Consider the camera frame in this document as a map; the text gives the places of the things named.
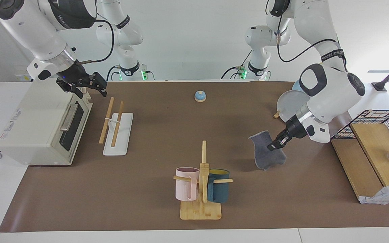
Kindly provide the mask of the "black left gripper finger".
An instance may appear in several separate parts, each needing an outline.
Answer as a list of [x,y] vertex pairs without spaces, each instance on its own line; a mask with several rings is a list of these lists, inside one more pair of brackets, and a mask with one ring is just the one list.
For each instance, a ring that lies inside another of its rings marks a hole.
[[275,149],[281,149],[284,147],[283,140],[285,139],[285,136],[283,134],[278,134],[275,140],[273,140],[267,148],[269,150],[275,150]]
[[273,140],[270,143],[270,151],[281,149],[283,148],[287,143],[288,137],[285,135],[278,135],[275,140]]

